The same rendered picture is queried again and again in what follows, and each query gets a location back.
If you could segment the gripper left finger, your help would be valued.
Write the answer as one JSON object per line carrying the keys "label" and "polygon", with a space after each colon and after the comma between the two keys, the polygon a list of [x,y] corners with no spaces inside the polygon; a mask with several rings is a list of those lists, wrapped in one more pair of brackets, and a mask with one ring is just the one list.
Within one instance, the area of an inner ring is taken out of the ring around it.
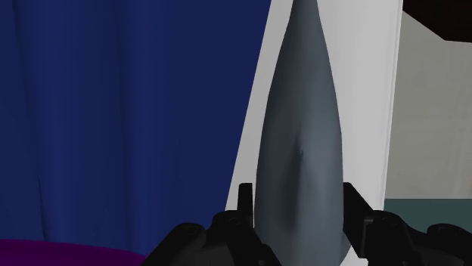
{"label": "gripper left finger", "polygon": [[253,227],[253,185],[238,187],[235,210],[213,216],[209,228],[175,226],[141,266],[281,266]]}

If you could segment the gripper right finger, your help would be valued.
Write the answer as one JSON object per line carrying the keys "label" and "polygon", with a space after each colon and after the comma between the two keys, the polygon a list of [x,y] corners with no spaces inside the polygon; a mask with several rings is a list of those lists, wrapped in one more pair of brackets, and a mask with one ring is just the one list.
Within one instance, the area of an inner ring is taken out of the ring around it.
{"label": "gripper right finger", "polygon": [[343,184],[343,232],[368,266],[472,266],[472,233],[433,224],[425,233],[400,216],[374,210],[354,186]]}

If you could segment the grey pointed oval object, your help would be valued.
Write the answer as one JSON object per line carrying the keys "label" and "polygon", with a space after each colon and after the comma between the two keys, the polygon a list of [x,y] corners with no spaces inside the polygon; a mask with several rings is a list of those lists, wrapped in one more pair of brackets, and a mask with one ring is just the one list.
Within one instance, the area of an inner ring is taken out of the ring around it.
{"label": "grey pointed oval object", "polygon": [[349,250],[340,120],[317,0],[293,0],[265,111],[254,214],[282,266],[340,266]]}

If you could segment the white furniture top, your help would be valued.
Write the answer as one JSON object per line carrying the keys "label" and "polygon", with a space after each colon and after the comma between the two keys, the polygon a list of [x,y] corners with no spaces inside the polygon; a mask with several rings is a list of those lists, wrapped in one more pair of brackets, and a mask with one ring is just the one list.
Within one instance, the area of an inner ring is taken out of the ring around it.
{"label": "white furniture top", "polygon": [[[340,120],[343,182],[384,206],[403,0],[317,0]],[[231,183],[256,185],[266,107],[293,0],[269,0]]]}

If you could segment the blue cloth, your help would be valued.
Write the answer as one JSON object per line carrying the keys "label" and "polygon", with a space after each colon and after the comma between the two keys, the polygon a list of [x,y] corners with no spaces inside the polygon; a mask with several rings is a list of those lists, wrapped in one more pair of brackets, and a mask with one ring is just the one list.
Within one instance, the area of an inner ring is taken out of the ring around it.
{"label": "blue cloth", "polygon": [[271,0],[0,0],[0,239],[148,254],[224,210]]}

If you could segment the purple cloth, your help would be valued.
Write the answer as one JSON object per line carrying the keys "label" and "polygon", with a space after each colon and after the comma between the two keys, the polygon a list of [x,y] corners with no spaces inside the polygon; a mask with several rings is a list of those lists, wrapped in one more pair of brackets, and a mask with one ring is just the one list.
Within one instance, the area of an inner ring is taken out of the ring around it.
{"label": "purple cloth", "polygon": [[140,266],[144,260],[119,249],[0,239],[0,266]]}

